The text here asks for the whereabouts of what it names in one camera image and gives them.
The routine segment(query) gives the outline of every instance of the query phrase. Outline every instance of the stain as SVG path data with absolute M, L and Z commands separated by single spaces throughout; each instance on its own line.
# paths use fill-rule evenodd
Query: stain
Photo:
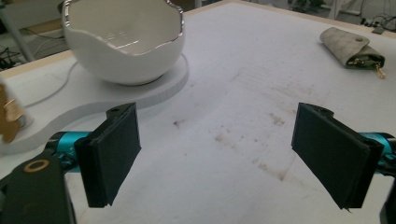
M 176 120 L 175 122 L 173 122 L 173 124 L 180 129 L 180 124 L 184 123 L 186 120 L 184 119 L 180 119 L 180 120 Z
M 225 128 L 225 131 L 226 131 L 227 133 L 231 133 L 231 130 L 230 130 L 229 128 Z
M 245 71 L 245 67 L 240 68 L 236 74 L 231 78 L 230 82 L 234 82 L 237 78 L 239 78 Z
M 253 161 L 251 161 L 252 164 L 256 164 L 259 161 L 259 158 L 254 159 Z
M 216 137 L 215 137 L 215 140 L 217 141 L 217 142 L 224 142 L 224 140 L 225 140 L 225 138 L 224 138 L 224 135 L 222 135 L 222 134 L 219 134 L 219 135 L 217 135 Z
M 285 120 L 276 116 L 275 114 L 271 113 L 270 116 L 271 116 L 271 119 L 273 120 L 273 124 L 275 124 L 276 126 L 281 127 L 285 124 Z
M 288 172 L 287 170 L 286 170 L 286 171 L 276 171 L 276 170 L 273 170 L 273 169 L 271 169 L 270 167 L 268 167 L 267 164 L 265 164 L 265 163 L 260 163 L 260 164 L 258 165 L 258 167 L 259 167 L 260 169 L 262 169 L 262 170 L 263 170 L 265 173 L 267 173 L 268 175 L 273 176 L 273 177 L 279 179 L 280 181 L 283 181 L 283 180 L 285 179 L 286 173 Z
M 285 181 L 288 181 L 291 184 L 300 186 L 303 189 L 312 189 L 316 192 L 321 192 L 321 193 L 324 192 L 323 189 L 317 189 L 314 186 L 307 185 L 302 179 L 298 178 L 295 175 L 288 174 L 288 178 L 286 178 Z

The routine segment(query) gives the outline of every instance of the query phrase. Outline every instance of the white ceramic bowl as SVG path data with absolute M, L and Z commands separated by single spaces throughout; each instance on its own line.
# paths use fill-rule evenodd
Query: white ceramic bowl
M 122 85 L 159 78 L 184 45 L 182 9 L 168 0 L 66 0 L 63 23 L 78 62 Z

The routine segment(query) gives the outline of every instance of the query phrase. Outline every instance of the bowl rim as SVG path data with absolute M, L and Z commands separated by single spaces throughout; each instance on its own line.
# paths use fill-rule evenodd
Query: bowl rim
M 76 2 L 79 2 L 79 1 L 81 1 L 81 0 L 64 0 L 64 6 L 63 6 L 63 9 L 62 9 L 62 17 L 63 17 L 64 29 L 67 29 L 67 30 L 73 31 L 73 32 L 80 32 L 80 33 L 85 33 L 87 35 L 90 35 L 90 36 L 98 39 L 99 41 L 104 42 L 110 48 L 112 48 L 112 49 L 114 49 L 114 50 L 116 50 L 118 52 L 122 52 L 124 54 L 127 54 L 127 55 L 139 56 L 139 55 L 148 54 L 148 53 L 154 51 L 155 49 L 158 49 L 158 48 L 161 48 L 161 47 L 163 47 L 165 45 L 168 45 L 168 44 L 171 44 L 173 42 L 176 42 L 178 39 L 180 39 L 184 35 L 184 25 L 185 25 L 185 23 L 184 23 L 184 16 L 183 16 L 184 12 L 183 12 L 183 9 L 181 7 L 173 4 L 170 0 L 163 0 L 166 4 L 168 4 L 169 7 L 173 7 L 173 8 L 175 8 L 178 11 L 178 14 L 179 14 L 179 17 L 180 17 L 180 31 L 179 31 L 177 37 L 174 38 L 174 39 L 168 40 L 166 42 L 163 42 L 163 43 L 155 46 L 152 49 L 148 49 L 148 50 L 146 50 L 144 52 L 140 52 L 140 53 L 131 53 L 131 52 L 128 52 L 126 50 L 118 49 L 116 46 L 104 41 L 104 39 L 101 36 L 99 36 L 99 35 L 95 35 L 93 33 L 87 32 L 85 30 L 80 30 L 80 29 L 75 29 L 75 28 L 71 28 L 70 27 L 71 22 L 70 22 L 70 18 L 69 18 L 70 17 L 69 8 L 71 7 L 71 5 L 73 3 L 76 3 Z

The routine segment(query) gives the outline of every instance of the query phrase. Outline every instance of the beige fabric pouch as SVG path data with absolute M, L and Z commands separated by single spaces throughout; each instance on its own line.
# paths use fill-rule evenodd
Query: beige fabric pouch
M 368 46 L 368 38 L 332 27 L 320 35 L 320 41 L 345 68 L 376 69 L 382 73 L 385 57 Z

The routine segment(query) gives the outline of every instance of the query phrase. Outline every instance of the white table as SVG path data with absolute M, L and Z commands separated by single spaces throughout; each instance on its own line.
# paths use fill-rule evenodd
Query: white table
M 188 13 L 189 81 L 138 110 L 143 148 L 113 206 L 88 208 L 80 176 L 66 175 L 78 223 L 379 223 L 393 178 L 375 175 L 363 208 L 342 211 L 290 142 L 299 102 L 332 110 L 358 132 L 396 134 L 396 40 L 295 15 L 236 1 Z M 387 58 L 388 78 L 337 62 L 318 40 L 332 25 L 369 37 Z M 68 57 L 3 75 L 62 66 Z M 65 128 L 93 130 L 104 119 L 94 114 Z M 41 149 L 3 156 L 0 176 Z

